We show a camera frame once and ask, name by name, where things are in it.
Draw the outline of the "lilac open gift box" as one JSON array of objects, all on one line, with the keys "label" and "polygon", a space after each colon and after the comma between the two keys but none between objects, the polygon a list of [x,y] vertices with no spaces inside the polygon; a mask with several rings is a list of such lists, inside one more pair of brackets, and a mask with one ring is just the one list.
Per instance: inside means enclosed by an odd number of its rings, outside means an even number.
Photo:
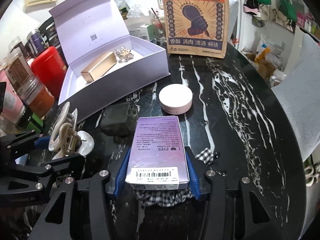
[{"label": "lilac open gift box", "polygon": [[[117,100],[170,75],[164,48],[131,36],[114,0],[65,0],[50,10],[68,69],[58,105],[69,103],[78,122]],[[81,72],[104,53],[129,49],[133,58],[97,80]]]}]

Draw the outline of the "light blue towel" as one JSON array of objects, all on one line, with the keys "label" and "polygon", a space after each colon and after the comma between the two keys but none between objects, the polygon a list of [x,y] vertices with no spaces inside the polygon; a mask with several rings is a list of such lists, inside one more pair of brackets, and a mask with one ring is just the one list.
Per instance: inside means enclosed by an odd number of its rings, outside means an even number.
[{"label": "light blue towel", "polygon": [[319,44],[304,34],[293,70],[272,88],[295,133],[302,160],[319,145]]}]

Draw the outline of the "brown printed paper bag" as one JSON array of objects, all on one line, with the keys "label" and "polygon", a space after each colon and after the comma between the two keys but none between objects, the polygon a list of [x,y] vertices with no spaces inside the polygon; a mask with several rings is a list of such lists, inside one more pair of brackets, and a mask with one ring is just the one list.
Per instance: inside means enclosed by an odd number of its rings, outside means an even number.
[{"label": "brown printed paper bag", "polygon": [[162,1],[169,53],[225,57],[229,0]]}]

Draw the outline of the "crystal flower hair clip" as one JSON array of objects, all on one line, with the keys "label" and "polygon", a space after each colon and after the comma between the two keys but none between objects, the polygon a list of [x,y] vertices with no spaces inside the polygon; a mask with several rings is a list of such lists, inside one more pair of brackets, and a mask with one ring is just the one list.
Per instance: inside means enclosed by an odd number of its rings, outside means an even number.
[{"label": "crystal flower hair clip", "polygon": [[117,49],[116,55],[118,58],[118,62],[127,62],[133,59],[134,57],[134,55],[131,53],[131,50],[125,47],[121,47],[120,49]]}]

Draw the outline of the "black white checkered scrunchie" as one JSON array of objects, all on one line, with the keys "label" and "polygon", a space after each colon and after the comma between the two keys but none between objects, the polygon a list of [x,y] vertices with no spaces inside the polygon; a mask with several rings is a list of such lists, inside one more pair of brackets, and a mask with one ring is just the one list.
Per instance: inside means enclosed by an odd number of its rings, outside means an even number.
[{"label": "black white checkered scrunchie", "polygon": [[[209,148],[204,148],[200,153],[195,155],[195,158],[204,162],[206,166],[209,166],[214,161],[214,154]],[[135,195],[137,200],[142,202],[143,206],[158,205],[160,207],[172,207],[194,197],[189,188],[167,191],[135,190]]]}]

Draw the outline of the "red canister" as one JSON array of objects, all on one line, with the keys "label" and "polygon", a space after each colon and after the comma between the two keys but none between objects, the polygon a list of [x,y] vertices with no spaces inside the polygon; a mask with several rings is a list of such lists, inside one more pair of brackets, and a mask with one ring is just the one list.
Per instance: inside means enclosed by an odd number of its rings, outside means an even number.
[{"label": "red canister", "polygon": [[54,46],[48,47],[31,64],[31,70],[39,77],[57,100],[60,97],[67,67]]}]

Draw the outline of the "round pink compact case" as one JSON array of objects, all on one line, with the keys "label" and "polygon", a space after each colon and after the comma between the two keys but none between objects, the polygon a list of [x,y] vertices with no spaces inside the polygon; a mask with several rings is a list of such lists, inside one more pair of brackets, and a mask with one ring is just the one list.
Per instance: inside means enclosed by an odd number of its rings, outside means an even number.
[{"label": "round pink compact case", "polygon": [[180,115],[191,108],[193,93],[188,86],[174,83],[161,89],[159,101],[163,111],[171,115]]}]

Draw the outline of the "gold rectangular box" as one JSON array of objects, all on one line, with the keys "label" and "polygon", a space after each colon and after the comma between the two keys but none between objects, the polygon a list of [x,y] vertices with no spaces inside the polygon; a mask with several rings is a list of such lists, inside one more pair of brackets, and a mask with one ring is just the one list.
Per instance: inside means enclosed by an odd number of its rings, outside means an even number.
[{"label": "gold rectangular box", "polygon": [[91,83],[106,74],[117,63],[114,52],[101,54],[81,71],[81,75],[87,83]]}]

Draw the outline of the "purple eyes cosmetic box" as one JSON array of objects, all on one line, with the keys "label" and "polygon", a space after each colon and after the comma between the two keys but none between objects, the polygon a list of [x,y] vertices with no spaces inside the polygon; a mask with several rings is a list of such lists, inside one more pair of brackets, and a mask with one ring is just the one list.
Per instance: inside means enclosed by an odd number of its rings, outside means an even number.
[{"label": "purple eyes cosmetic box", "polygon": [[135,190],[186,189],[189,173],[177,116],[137,121],[125,182]]}]

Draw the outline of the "clear jar brown contents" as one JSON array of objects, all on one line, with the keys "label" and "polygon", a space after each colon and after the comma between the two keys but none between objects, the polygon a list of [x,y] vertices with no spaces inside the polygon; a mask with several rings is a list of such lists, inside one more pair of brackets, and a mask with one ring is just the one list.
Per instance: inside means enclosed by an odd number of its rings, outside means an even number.
[{"label": "clear jar brown contents", "polygon": [[17,93],[39,118],[52,111],[55,98],[36,75],[28,77]]}]

